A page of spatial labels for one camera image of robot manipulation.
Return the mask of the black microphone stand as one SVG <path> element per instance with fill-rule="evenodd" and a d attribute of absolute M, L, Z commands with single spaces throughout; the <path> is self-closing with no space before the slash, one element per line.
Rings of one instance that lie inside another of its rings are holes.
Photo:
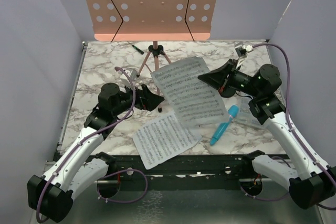
<path fill-rule="evenodd" d="M 221 88 L 218 92 L 222 98 L 231 98 L 235 95 L 236 90 L 233 88 Z"/>

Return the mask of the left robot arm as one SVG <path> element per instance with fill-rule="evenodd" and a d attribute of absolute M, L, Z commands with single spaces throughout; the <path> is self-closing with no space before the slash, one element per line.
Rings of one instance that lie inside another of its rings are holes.
<path fill-rule="evenodd" d="M 114 158 L 101 152 L 91 161 L 87 159 L 121 122 L 120 114 L 130 114 L 134 108 L 153 111 L 163 101 L 144 84 L 124 92 L 115 83 L 104 84 L 76 140 L 48 171 L 32 176 L 27 183 L 28 205 L 36 211 L 37 221 L 61 222 L 75 199 L 95 180 L 112 178 L 117 170 Z"/>

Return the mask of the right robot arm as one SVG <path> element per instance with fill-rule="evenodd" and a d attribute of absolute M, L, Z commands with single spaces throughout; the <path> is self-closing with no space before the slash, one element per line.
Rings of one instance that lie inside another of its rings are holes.
<path fill-rule="evenodd" d="M 294 165 L 281 165 L 261 151 L 254 151 L 241 164 L 246 177 L 262 174 L 285 188 L 291 199 L 302 209 L 308 209 L 335 195 L 335 167 L 324 161 L 296 131 L 288 110 L 275 91 L 282 81 L 277 67 L 265 64 L 253 75 L 240 72 L 237 60 L 198 76 L 223 98 L 235 91 L 252 97 L 249 110 L 258 122 L 269 130 Z"/>

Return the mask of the pink music stand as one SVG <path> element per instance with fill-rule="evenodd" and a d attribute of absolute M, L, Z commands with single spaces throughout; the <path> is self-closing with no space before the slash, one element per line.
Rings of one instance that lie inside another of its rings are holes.
<path fill-rule="evenodd" d="M 86 0 L 98 41 L 205 41 L 216 0 Z"/>

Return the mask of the sheet music page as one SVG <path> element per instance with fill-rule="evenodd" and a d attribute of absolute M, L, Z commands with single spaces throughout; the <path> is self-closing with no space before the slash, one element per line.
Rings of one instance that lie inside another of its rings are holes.
<path fill-rule="evenodd" d="M 149 121 L 133 135 L 147 170 L 182 154 L 201 140 L 199 131 L 183 126 L 173 111 Z"/>
<path fill-rule="evenodd" d="M 227 122 L 228 111 L 218 91 L 198 76 L 209 73 L 201 57 L 189 57 L 151 73 L 157 88 L 185 126 Z"/>

